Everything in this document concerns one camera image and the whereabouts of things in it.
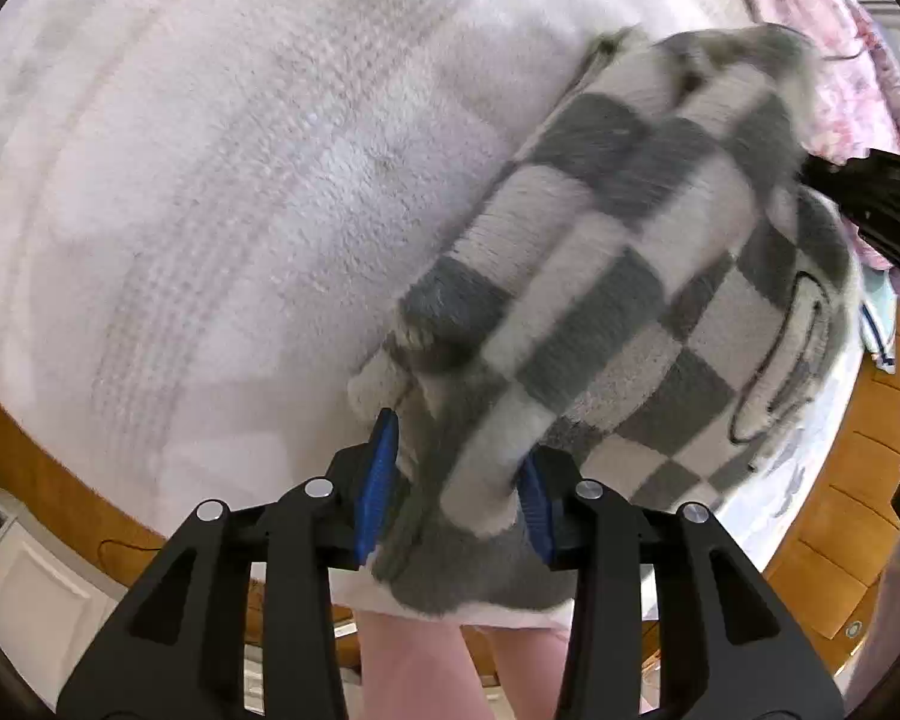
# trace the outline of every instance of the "wooden floor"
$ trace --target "wooden floor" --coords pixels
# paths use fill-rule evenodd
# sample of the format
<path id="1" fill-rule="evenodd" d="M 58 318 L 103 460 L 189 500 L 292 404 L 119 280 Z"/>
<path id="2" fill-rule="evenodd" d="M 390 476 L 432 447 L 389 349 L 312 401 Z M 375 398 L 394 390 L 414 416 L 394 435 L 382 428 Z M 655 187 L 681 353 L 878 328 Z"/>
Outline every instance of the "wooden floor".
<path id="1" fill-rule="evenodd" d="M 900 466 L 900 335 L 898 374 L 878 373 L 869 360 L 861 369 L 850 409 L 826 468 L 797 522 L 770 563 L 766 576 L 836 671 L 859 644 L 871 619 L 875 583 L 898 537 L 890 497 Z M 0 488 L 23 501 L 64 543 L 121 584 L 131 584 L 151 558 L 105 539 L 142 548 L 159 536 L 82 485 L 35 445 L 0 407 Z M 250 592 L 247 639 L 259 642 L 262 593 Z M 336 610 L 336 615 L 347 615 Z M 860 632 L 847 630 L 860 622 Z M 655 624 L 645 626 L 644 655 L 658 642 Z M 485 640 L 466 632 L 478 669 L 494 673 Z M 357 664 L 356 637 L 338 642 L 341 661 Z"/>

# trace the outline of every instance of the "checkered towel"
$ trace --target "checkered towel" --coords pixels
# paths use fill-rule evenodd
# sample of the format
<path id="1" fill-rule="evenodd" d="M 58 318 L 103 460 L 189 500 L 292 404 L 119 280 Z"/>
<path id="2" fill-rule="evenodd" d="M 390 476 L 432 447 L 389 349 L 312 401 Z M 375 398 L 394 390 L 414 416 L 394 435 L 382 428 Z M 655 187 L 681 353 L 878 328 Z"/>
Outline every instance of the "checkered towel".
<path id="1" fill-rule="evenodd" d="M 813 69 L 773 25 L 601 42 L 400 299 L 350 399 L 401 419 L 372 565 L 401 604 L 572 595 L 533 555 L 514 491 L 538 442 L 669 509 L 715 505 L 786 432 L 856 310 L 836 217 L 794 181 Z"/>

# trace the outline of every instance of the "bed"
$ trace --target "bed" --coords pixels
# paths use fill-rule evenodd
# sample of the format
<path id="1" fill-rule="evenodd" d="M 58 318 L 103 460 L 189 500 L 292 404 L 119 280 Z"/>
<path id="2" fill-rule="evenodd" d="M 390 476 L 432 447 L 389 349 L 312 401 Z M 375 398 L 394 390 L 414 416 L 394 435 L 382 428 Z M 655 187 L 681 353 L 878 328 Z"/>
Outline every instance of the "bed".
<path id="1" fill-rule="evenodd" d="M 0 11 L 0 401 L 164 535 L 205 498 L 272 500 L 364 439 L 347 377 L 595 34 L 749 23 L 743 0 L 300 1 L 314 7 Z M 859 360 L 851 344 L 718 510 L 758 567 L 823 466 Z M 338 584 L 336 600 L 361 592 Z"/>

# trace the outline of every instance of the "pink patterned fabric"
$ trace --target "pink patterned fabric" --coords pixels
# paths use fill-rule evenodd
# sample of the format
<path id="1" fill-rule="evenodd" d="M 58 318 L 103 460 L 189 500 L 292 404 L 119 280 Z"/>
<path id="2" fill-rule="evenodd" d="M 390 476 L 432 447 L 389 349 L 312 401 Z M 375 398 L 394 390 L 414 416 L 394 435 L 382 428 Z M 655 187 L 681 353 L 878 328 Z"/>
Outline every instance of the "pink patterned fabric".
<path id="1" fill-rule="evenodd" d="M 807 35 L 823 56 L 817 108 L 807 151 L 842 164 L 871 148 L 900 154 L 900 66 L 857 0 L 751 0 L 760 20 Z M 892 266 L 847 223 L 861 261 Z M 893 274 L 900 294 L 900 274 Z"/>

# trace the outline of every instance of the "blue gripper pad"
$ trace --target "blue gripper pad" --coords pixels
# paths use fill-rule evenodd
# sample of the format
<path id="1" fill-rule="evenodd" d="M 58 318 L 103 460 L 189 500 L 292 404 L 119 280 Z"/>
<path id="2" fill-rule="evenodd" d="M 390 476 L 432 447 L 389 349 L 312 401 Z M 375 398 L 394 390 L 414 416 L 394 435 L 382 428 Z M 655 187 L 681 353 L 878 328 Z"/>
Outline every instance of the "blue gripper pad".
<path id="1" fill-rule="evenodd" d="M 546 565 L 554 558 L 554 513 L 543 490 L 543 480 L 533 463 L 533 452 L 530 452 L 520 466 L 516 481 L 517 494 L 520 496 L 520 509 L 527 525 L 527 535 L 533 550 Z"/>
<path id="2" fill-rule="evenodd" d="M 380 531 L 384 526 L 386 506 L 389 504 L 391 489 L 396 474 L 396 452 L 400 445 L 400 427 L 396 412 L 384 409 L 377 416 L 367 458 L 370 467 L 364 488 L 354 506 L 355 538 L 354 555 L 357 564 L 364 565 L 370 553 L 377 546 Z"/>

